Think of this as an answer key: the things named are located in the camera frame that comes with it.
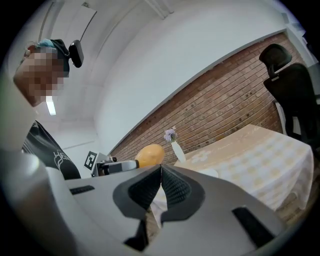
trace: ceiling light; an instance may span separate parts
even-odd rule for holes
[[[46,96],[45,102],[46,102],[46,106],[48,107],[50,116],[55,116],[57,113],[56,113],[54,101],[52,100],[52,96]]]

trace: white table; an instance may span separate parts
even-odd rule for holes
[[[301,141],[262,127],[247,125],[235,133],[185,155],[174,166],[196,172],[217,172],[276,210],[290,193],[304,209],[309,198],[314,160],[311,147]],[[151,204],[159,221],[167,210],[162,187]]]

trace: chair backrest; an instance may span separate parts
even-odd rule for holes
[[[320,139],[320,116],[307,68],[294,63],[263,82],[288,117],[297,117],[301,139],[308,143]]]
[[[287,65],[291,59],[292,56],[286,48],[276,43],[268,45],[259,56],[259,60],[265,64],[270,78],[276,77],[275,72]]]

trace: black camera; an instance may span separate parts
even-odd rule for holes
[[[84,62],[84,53],[79,40],[74,40],[69,46],[70,58],[76,68],[80,68]]]

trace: white ceiling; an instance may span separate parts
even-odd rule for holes
[[[181,0],[167,0],[175,5]],[[50,38],[66,38],[68,24],[73,20],[84,0],[56,1],[53,29]],[[45,103],[36,107],[38,120],[58,126],[61,122],[90,120],[96,111],[98,98],[112,66],[136,36],[151,19],[160,19],[157,13],[144,0],[86,0],[97,13],[88,25],[81,46],[84,63],[81,68],[70,65],[69,78],[53,96],[56,116],[50,116]],[[42,17],[50,3],[42,7]]]

